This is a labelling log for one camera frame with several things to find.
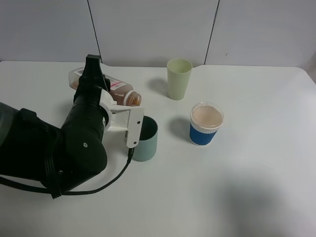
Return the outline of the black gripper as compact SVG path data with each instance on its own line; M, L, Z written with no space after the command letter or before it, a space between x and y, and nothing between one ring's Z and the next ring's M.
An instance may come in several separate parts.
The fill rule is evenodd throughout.
M79 78L73 106L61 127L66 146L89 145L101 146L105 126L109 116L100 106L102 89L110 92L110 81L100 67L101 57L88 54L85 67Z

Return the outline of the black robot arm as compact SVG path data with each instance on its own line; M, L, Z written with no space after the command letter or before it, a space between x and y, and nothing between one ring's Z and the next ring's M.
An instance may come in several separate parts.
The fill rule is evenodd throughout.
M102 144L109 113L100 106L109 88L100 57L87 55L73 106L61 128L27 109L0 106L0 182L53 198L101 173L107 166Z

